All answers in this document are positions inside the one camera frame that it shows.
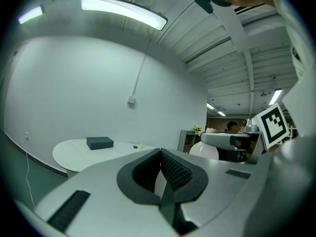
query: dark blue box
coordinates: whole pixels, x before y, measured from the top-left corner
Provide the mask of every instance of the dark blue box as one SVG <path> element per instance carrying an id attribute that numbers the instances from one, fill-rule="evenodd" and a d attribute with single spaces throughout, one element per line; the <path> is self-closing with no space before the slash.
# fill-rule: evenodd
<path id="1" fill-rule="evenodd" d="M 109 137 L 87 137 L 87 145 L 90 150 L 112 148 L 114 141 Z"/>

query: round table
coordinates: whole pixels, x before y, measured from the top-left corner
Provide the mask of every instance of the round table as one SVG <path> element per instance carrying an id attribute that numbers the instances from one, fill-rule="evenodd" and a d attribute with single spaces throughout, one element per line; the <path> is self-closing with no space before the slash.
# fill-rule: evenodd
<path id="1" fill-rule="evenodd" d="M 133 148 L 137 144 L 114 142 L 112 148 L 90 150 L 86 140 L 67 140 L 59 143 L 53 149 L 53 158 L 58 165 L 66 169 L 68 177 L 96 163 L 119 158 L 132 153 L 154 149 L 143 146 L 143 148 Z"/>

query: fluorescent light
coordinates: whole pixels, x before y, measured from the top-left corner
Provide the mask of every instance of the fluorescent light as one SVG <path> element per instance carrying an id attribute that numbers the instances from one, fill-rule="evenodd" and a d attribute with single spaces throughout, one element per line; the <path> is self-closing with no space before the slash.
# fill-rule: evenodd
<path id="1" fill-rule="evenodd" d="M 23 14 L 21 17 L 18 18 L 20 24 L 25 23 L 26 21 L 29 21 L 32 18 L 41 16 L 43 14 L 41 7 L 35 7 L 34 9 L 29 10 L 27 13 Z"/>
<path id="2" fill-rule="evenodd" d="M 214 109 L 214 107 L 211 106 L 210 104 L 206 104 L 206 106 L 207 106 L 208 108 L 210 108 L 210 109 Z"/>
<path id="3" fill-rule="evenodd" d="M 274 105 L 275 104 L 275 102 L 276 102 L 277 98 L 280 96 L 281 92 L 282 92 L 281 89 L 276 89 L 275 90 L 275 93 L 274 93 L 269 105 Z"/>
<path id="4" fill-rule="evenodd" d="M 159 31 L 167 23 L 161 15 L 140 5 L 123 0 L 81 0 L 83 10 L 97 10 L 120 14 L 143 22 Z"/>

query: yellow flowers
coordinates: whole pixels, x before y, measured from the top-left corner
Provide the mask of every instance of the yellow flowers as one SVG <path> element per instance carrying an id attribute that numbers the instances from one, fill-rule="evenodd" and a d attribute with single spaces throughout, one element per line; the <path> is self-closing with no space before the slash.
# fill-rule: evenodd
<path id="1" fill-rule="evenodd" d="M 200 131 L 202 131 L 202 128 L 200 127 L 200 126 L 194 126 L 194 131 L 195 132 L 200 132 Z"/>

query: black vent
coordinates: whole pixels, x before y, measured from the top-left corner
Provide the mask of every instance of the black vent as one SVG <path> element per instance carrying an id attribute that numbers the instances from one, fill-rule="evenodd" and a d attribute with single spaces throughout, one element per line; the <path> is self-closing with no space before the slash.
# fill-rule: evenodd
<path id="1" fill-rule="evenodd" d="M 161 157 L 161 171 L 174 192 L 191 181 L 191 170 L 165 153 Z"/>
<path id="2" fill-rule="evenodd" d="M 159 171 L 160 154 L 154 154 L 152 157 L 137 165 L 133 170 L 132 176 L 139 186 L 154 193 Z"/>
<path id="3" fill-rule="evenodd" d="M 241 171 L 237 171 L 233 169 L 228 170 L 226 173 L 232 176 L 243 178 L 243 179 L 249 179 L 249 177 L 251 176 L 250 173 L 241 172 Z"/>
<path id="4" fill-rule="evenodd" d="M 58 209 L 57 212 L 47 221 L 53 228 L 64 232 L 75 218 L 81 207 L 84 205 L 90 193 L 75 191 L 70 198 Z"/>

